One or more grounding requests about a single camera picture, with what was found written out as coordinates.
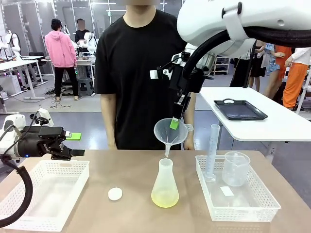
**green block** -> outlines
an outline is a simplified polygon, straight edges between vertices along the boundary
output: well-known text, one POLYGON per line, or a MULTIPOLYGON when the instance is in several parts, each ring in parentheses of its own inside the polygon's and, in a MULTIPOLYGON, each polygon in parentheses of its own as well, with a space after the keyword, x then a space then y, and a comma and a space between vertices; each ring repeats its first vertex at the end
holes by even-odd
POLYGON ((179 120, 173 120, 172 119, 171 124, 170 124, 170 128, 173 130, 177 130, 178 125, 179 125, 179 120))
POLYGON ((80 141, 81 140, 81 133, 71 133, 71 137, 66 137, 66 140, 80 141))

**yellow liquid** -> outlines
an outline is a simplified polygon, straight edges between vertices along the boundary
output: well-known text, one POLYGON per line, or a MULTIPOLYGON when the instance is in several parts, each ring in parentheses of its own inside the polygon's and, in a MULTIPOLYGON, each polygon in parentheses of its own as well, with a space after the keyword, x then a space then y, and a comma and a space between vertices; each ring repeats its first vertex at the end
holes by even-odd
POLYGON ((171 190, 159 190, 151 193, 152 201, 159 207, 170 208, 179 200, 179 194, 171 190))

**orange pants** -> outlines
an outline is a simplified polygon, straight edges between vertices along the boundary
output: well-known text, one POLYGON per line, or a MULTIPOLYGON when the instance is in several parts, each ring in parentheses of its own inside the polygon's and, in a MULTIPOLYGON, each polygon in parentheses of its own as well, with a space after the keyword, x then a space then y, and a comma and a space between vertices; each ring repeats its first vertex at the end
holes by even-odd
POLYGON ((283 93, 283 105, 286 108, 294 108, 299 96, 303 81, 306 77, 308 66, 301 63, 293 63, 288 73, 286 87, 283 93))
POLYGON ((277 79, 282 80, 286 72, 285 62, 292 55, 292 48, 276 45, 276 51, 285 54, 285 57, 276 58, 276 63, 280 66, 277 79))

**floor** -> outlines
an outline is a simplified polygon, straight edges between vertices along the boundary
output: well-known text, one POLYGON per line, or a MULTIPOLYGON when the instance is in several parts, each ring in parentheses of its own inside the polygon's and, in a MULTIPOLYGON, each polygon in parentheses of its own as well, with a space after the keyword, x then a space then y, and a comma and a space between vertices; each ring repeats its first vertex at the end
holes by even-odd
MULTIPOLYGON (((233 74, 233 67, 230 66, 229 75, 212 76, 214 80, 206 80, 203 86, 229 86, 233 74)), ((100 112, 100 96, 86 96, 79 101, 74 101, 72 96, 62 97, 61 105, 56 108, 51 108, 55 105, 52 98, 54 95, 45 95, 45 93, 53 88, 53 76, 44 76, 48 82, 35 88, 36 97, 45 97, 45 100, 24 100, 24 97, 30 97, 31 92, 21 93, 13 98, 5 101, 5 106, 8 112, 26 112, 33 113, 39 108, 48 109, 50 112, 100 112)), ((269 76, 261 78, 261 93, 264 92, 268 84, 269 76)), ((209 105, 205 102, 200 94, 196 98, 196 110, 210 110, 209 105)))
MULTIPOLYGON (((215 80, 206 80, 204 86, 229 86, 231 75, 216 75, 215 80)), ((36 89, 37 96, 52 87, 53 80, 48 78, 49 82, 36 89)), ((263 93, 269 77, 263 77, 261 80, 260 92, 263 93)), ((45 96, 48 99, 37 102, 37 100, 22 100, 22 97, 29 96, 30 92, 16 96, 16 99, 26 102, 23 103, 14 98, 5 102, 8 111, 19 111, 25 114, 27 122, 30 123, 29 114, 46 108, 51 112, 51 116, 56 126, 63 126, 65 130, 82 133, 81 141, 65 141, 65 144, 72 149, 107 149, 106 134, 102 115, 100 113, 99 96, 84 97, 80 101, 73 101, 72 97, 63 97, 61 104, 57 108, 50 108, 52 105, 52 96, 45 96)), ((210 125, 217 124, 218 120, 208 104, 200 95, 197 95, 195 111, 195 148, 197 150, 207 150, 210 135, 210 125)), ((0 126, 5 116, 0 116, 0 126)), ((220 150, 258 150, 262 153, 267 151, 267 143, 261 142, 240 142, 233 140, 230 134, 223 129, 220 150)), ((288 144, 280 143, 273 161, 273 165, 293 186, 302 199, 311 207, 311 143, 288 144)), ((0 182, 6 174, 0 175, 0 182)))

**white storage basket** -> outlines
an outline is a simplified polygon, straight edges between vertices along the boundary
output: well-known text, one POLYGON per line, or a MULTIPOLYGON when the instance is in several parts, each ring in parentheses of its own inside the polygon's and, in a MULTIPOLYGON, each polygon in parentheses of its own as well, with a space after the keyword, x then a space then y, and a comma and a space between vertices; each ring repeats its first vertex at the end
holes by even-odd
MULTIPOLYGON (((24 215, 8 229, 60 232, 89 177, 89 161, 42 160, 29 172, 33 198, 24 215)), ((21 181, 0 203, 0 219, 21 205, 25 185, 21 181)))
POLYGON ((229 187, 234 196, 226 196, 220 187, 228 186, 222 179, 224 156, 216 156, 216 182, 204 179, 207 156, 196 156, 196 170, 212 221, 271 222, 281 208, 268 188, 250 166, 241 187, 229 187))

